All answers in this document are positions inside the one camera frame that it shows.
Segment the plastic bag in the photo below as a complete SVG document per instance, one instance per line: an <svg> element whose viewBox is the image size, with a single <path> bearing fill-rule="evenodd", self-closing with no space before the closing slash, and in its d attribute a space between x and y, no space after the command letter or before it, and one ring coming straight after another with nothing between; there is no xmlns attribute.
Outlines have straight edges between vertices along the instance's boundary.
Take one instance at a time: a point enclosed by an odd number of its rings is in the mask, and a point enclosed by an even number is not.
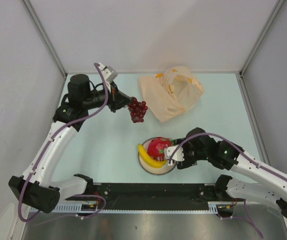
<svg viewBox="0 0 287 240"><path fill-rule="evenodd" d="M141 76L139 86L146 105L162 123L191 109L205 91L185 66Z"/></svg>

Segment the robotic arm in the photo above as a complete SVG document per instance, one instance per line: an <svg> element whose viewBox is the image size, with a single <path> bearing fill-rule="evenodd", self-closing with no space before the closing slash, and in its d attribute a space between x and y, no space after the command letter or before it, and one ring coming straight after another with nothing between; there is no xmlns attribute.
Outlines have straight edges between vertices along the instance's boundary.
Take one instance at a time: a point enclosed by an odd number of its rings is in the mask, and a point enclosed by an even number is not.
<svg viewBox="0 0 287 240"><path fill-rule="evenodd" d="M93 180L81 174L75 174L72 178L60 182L51 182L51 179L64 150L87 119L88 110L103 106L106 94L104 89L97 90L100 85L106 85L107 105L113 113L133 101L118 90L114 83L118 74L110 66L99 63L97 68L103 77L103 83L97 86L90 82L87 75L77 74L71 77L68 93L64 95L60 107L56 110L50 131L35 159L21 177L12 176L9 180L8 185L19 202L50 213L60 200L85 191L93 192L87 189L93 186Z"/></svg>
<svg viewBox="0 0 287 240"><path fill-rule="evenodd" d="M287 218L287 174L256 160L240 146L226 139L215 141L209 135L218 137L216 134L205 133L201 128L195 128L186 138L176 139L175 142L179 145L168 147L164 151L165 158L169 159L168 164L176 161L178 169L185 169L197 165L200 160L207 160L216 168L247 176L258 183L242 182L231 176L221 175L214 186L218 198L222 201L238 198L261 203L280 210Z"/></svg>

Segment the red grapes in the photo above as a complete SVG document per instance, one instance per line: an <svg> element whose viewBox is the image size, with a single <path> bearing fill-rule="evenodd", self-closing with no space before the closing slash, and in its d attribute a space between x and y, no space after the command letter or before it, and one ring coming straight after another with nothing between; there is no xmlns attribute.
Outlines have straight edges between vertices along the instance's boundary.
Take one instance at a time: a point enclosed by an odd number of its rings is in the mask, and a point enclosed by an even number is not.
<svg viewBox="0 0 287 240"><path fill-rule="evenodd" d="M143 123L144 116L148 110L145 101L138 101L134 96L132 97L133 102L128 105L131 120L133 123Z"/></svg>

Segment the white plate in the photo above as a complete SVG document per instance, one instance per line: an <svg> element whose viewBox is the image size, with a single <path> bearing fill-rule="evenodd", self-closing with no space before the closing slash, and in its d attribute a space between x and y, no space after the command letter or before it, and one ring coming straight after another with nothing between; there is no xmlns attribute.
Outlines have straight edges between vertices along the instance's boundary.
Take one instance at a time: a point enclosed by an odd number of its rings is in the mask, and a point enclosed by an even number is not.
<svg viewBox="0 0 287 240"><path fill-rule="evenodd" d="M155 139L155 137L152 137L152 138L149 138L148 140L146 140L142 146L144 147L144 149L147 151L148 149L148 146L150 144L150 142ZM152 167L152 166L149 166L143 159L142 157L140 156L139 152L138 152L138 160L139 160L139 163L141 165L141 167L148 173L150 174L153 174L153 175L164 175L164 174L167 174L167 173L170 173L175 167L176 167L176 164L175 163L174 165L172 166L168 166L168 164L166 163L165 165L163 165L162 167L159 167L159 168L155 168L155 167Z"/></svg>

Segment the banana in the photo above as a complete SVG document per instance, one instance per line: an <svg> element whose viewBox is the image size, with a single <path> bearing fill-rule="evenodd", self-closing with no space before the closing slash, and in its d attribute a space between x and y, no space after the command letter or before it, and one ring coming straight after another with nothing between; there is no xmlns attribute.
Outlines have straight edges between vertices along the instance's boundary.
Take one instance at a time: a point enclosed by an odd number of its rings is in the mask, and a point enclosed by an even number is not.
<svg viewBox="0 0 287 240"><path fill-rule="evenodd" d="M161 168L163 165L165 165L165 163L167 162L167 160L164 161L156 161L153 158L151 158L148 153L146 152L144 146L142 146L141 144L138 144L138 151L139 154L141 156L141 158L145 161L146 164L148 164L150 167L153 168Z"/></svg>

